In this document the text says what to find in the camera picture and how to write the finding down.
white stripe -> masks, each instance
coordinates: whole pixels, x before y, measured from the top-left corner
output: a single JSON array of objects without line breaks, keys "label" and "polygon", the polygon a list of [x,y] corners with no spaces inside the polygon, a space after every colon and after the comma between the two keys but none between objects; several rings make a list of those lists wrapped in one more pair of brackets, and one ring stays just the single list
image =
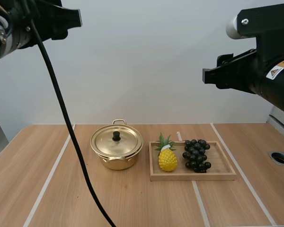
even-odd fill
[{"label": "white stripe", "polygon": [[179,131],[177,131],[177,135],[178,135],[179,141],[182,141],[182,137]]},{"label": "white stripe", "polygon": [[197,197],[197,200],[198,200],[198,203],[199,203],[199,207],[200,207],[200,211],[201,211],[201,214],[202,214],[202,217],[203,217],[204,225],[205,225],[205,227],[210,227],[209,220],[208,220],[208,217],[207,217],[207,214],[206,214],[206,210],[205,210],[205,207],[204,207],[204,204],[203,204],[203,201],[202,201],[199,189],[198,189],[198,185],[195,181],[192,181],[192,183],[193,183],[193,187],[194,187],[194,191],[195,191],[195,196]]},{"label": "white stripe", "polygon": [[45,192],[48,184],[50,183],[50,181],[51,181],[51,179],[53,177],[53,174],[54,174],[54,172],[55,172],[55,170],[56,170],[56,168],[57,168],[57,166],[58,166],[58,164],[60,162],[60,159],[61,159],[61,157],[62,157],[62,155],[63,155],[63,153],[64,153],[64,151],[66,149],[66,146],[67,146],[68,142],[70,141],[70,138],[71,138],[71,136],[68,135],[68,137],[67,137],[67,139],[66,139],[66,141],[65,141],[65,143],[64,143],[64,145],[63,145],[63,147],[62,147],[62,149],[60,151],[60,154],[58,155],[58,157],[57,157],[57,159],[56,159],[56,161],[55,161],[55,163],[54,163],[54,165],[52,167],[52,170],[50,171],[50,173],[49,173],[49,175],[48,175],[48,177],[47,177],[47,179],[46,179],[46,181],[45,181],[45,183],[43,185],[43,188],[41,189],[41,192],[39,193],[39,196],[38,196],[38,198],[37,198],[37,200],[36,200],[32,210],[30,211],[30,213],[29,213],[29,215],[27,217],[27,220],[25,221],[23,227],[28,227],[30,221],[32,220],[32,218],[34,216],[34,213],[37,210],[37,208],[39,206],[39,203],[40,203],[40,201],[41,201],[41,199],[42,199],[42,197],[44,195],[44,192]]},{"label": "white stripe", "polygon": [[268,212],[268,210],[266,209],[265,205],[263,204],[263,202],[261,201],[260,197],[257,195],[255,189],[253,188],[253,186],[251,185],[251,183],[249,182],[249,180],[247,179],[247,177],[245,176],[245,174],[243,173],[243,170],[241,169],[241,167],[239,166],[239,164],[237,163],[236,159],[234,158],[234,156],[232,155],[231,151],[228,149],[228,147],[226,146],[224,140],[222,139],[222,137],[220,136],[220,134],[218,133],[218,131],[216,130],[215,126],[213,125],[213,123],[210,123],[210,125],[212,126],[214,132],[216,133],[216,135],[218,136],[219,140],[221,141],[221,143],[223,144],[223,146],[225,147],[228,155],[231,157],[233,163],[235,164],[236,168],[238,169],[238,171],[240,172],[243,180],[245,181],[246,185],[248,186],[248,188],[250,189],[251,193],[253,194],[253,196],[255,197],[255,199],[257,200],[258,204],[260,205],[260,207],[262,208],[263,212],[265,213],[266,217],[268,218],[269,222],[271,223],[272,226],[276,226],[276,222],[274,221],[273,217],[270,215],[270,213]]}]

pot lid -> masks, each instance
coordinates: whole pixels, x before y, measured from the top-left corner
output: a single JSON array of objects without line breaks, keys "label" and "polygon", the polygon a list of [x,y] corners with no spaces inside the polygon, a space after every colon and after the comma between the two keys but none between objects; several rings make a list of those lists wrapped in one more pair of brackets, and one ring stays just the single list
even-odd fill
[{"label": "pot lid", "polygon": [[90,140],[93,150],[103,157],[127,157],[137,152],[142,144],[141,134],[122,119],[97,130]]}]

white wall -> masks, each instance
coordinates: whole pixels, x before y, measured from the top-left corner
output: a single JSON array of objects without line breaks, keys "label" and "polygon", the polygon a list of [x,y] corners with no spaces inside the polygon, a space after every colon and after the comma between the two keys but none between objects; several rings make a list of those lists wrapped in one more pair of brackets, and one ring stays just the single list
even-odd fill
[{"label": "white wall", "polygon": [[[241,9],[280,0],[62,0],[83,27],[46,41],[73,123],[265,122],[256,95],[202,82],[218,55],[255,48],[231,40],[226,22]],[[0,125],[12,139],[33,123],[63,123],[37,47],[0,61]]]}]

pineapple leaves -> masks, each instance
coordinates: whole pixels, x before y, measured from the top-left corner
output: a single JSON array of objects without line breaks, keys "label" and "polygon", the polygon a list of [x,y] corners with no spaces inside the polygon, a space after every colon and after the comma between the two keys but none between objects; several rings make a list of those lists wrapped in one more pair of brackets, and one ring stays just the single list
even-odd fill
[{"label": "pineapple leaves", "polygon": [[170,138],[170,135],[169,136],[167,136],[167,138],[166,138],[166,140],[165,140],[165,145],[168,145],[169,144],[169,138]]},{"label": "pineapple leaves", "polygon": [[161,145],[164,146],[164,137],[162,135],[162,132],[160,133],[159,140],[160,140]]}]

